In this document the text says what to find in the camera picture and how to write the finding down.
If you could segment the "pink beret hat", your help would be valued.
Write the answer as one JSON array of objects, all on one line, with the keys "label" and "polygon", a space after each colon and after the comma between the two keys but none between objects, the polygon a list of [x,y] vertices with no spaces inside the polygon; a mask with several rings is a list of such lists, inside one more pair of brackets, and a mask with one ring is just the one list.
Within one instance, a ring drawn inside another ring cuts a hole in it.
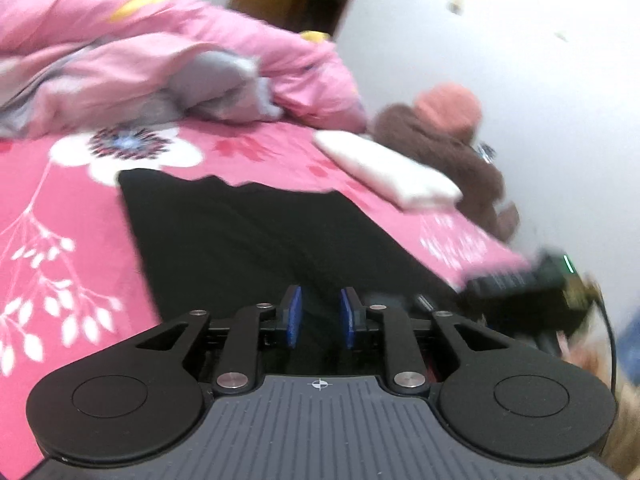
[{"label": "pink beret hat", "polygon": [[421,92],[413,110],[424,126],[434,131],[470,143],[483,118],[480,100],[461,84],[436,84]]}]

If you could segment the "folded white pink garment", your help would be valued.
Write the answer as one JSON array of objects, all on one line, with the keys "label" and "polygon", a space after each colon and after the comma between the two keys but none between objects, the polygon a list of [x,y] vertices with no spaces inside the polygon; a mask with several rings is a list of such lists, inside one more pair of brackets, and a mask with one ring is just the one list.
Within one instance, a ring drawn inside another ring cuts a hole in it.
[{"label": "folded white pink garment", "polygon": [[316,148],[334,164],[404,211],[454,208],[463,193],[441,172],[364,136],[343,130],[318,130]]}]

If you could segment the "pink floral bed sheet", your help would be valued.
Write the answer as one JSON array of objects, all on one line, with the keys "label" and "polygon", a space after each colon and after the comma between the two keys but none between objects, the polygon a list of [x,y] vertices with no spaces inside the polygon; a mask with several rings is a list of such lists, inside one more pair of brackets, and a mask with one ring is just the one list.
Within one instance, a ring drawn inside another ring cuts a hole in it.
[{"label": "pink floral bed sheet", "polygon": [[338,169],[290,122],[219,122],[149,131],[85,130],[1,144],[1,472],[40,462],[25,415],[29,391],[56,368],[156,322],[122,210],[122,170],[183,179],[213,174],[238,185],[345,195],[451,286],[475,273],[522,266],[460,212],[405,214]]}]

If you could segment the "black garment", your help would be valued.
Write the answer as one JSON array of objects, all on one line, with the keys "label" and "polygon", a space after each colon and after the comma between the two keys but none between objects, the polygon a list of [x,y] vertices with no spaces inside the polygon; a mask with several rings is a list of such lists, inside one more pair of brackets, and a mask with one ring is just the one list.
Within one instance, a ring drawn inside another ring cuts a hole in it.
[{"label": "black garment", "polygon": [[337,192],[304,193],[216,177],[188,181],[149,169],[118,176],[142,269],[160,318],[193,309],[215,318],[303,289],[303,326],[286,370],[347,375],[340,292],[456,293]]}]

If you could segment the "pink grey quilt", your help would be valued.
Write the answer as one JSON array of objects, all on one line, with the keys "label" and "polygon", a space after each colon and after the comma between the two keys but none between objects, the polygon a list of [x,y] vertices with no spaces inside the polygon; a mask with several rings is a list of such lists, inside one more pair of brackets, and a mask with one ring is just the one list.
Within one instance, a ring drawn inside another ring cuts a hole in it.
[{"label": "pink grey quilt", "polygon": [[202,0],[1,0],[1,134],[36,138],[291,116],[367,125],[354,76],[312,42]]}]

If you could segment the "person in brown fleece coat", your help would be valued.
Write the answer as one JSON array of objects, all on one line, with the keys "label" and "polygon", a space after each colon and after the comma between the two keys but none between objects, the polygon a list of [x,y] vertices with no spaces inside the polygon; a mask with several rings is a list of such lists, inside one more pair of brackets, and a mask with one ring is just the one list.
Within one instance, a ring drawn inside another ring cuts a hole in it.
[{"label": "person in brown fleece coat", "polygon": [[448,177],[462,192],[457,210],[500,242],[508,242],[520,224],[514,203],[498,209],[504,199],[502,173],[462,141],[424,126],[405,104],[384,108],[373,119],[371,136],[393,151]]}]

